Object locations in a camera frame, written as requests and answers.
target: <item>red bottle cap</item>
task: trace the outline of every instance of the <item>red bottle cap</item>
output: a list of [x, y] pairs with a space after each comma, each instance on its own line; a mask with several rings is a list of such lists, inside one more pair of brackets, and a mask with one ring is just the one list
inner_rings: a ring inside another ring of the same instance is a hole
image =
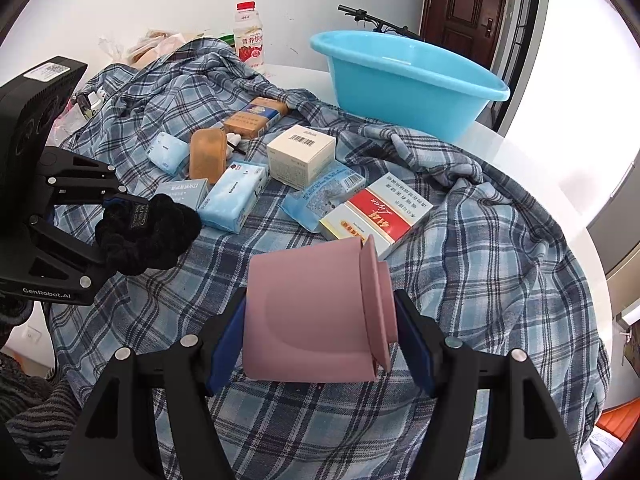
[[242, 2], [241, 4], [237, 4], [236, 8], [238, 10], [255, 9], [255, 2]]

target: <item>white table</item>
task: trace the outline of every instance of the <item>white table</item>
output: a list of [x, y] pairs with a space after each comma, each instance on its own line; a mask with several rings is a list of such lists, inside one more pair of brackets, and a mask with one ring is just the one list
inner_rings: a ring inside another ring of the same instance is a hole
[[[280, 88], [306, 88], [322, 101], [337, 105], [328, 72], [293, 66], [267, 65], [265, 76]], [[569, 248], [587, 277], [596, 312], [598, 334], [611, 358], [613, 323], [607, 281], [593, 241], [587, 229], [582, 226], [580, 215], [569, 199], [555, 183], [546, 179], [545, 171], [533, 160], [508, 139], [480, 123], [474, 123], [455, 144], [513, 178], [558, 222]]]

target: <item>pink cup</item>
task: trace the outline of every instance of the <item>pink cup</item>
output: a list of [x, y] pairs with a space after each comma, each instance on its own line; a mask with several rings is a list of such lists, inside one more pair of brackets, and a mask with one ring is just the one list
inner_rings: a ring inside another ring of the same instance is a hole
[[391, 277], [373, 238], [352, 237], [254, 256], [242, 366], [250, 379], [374, 381], [398, 339]]

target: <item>door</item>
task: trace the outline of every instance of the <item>door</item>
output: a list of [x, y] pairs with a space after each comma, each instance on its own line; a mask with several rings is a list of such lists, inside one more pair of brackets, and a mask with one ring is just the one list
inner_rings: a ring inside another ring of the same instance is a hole
[[506, 0], [425, 0], [420, 36], [490, 69]]

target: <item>blue gripper pad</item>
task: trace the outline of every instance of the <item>blue gripper pad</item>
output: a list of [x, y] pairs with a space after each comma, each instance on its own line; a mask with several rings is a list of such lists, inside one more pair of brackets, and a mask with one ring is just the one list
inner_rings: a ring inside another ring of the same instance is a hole
[[236, 361], [242, 349], [242, 336], [244, 334], [244, 307], [246, 298], [242, 298], [238, 309], [227, 324], [211, 356], [211, 375], [207, 381], [207, 389], [212, 394], [217, 394], [224, 388], [231, 377], [231, 372], [236, 366]]
[[421, 390], [433, 397], [435, 384], [432, 377], [431, 353], [427, 350], [409, 314], [398, 301], [396, 301], [396, 318], [398, 320], [398, 344], [411, 372], [411, 377]]

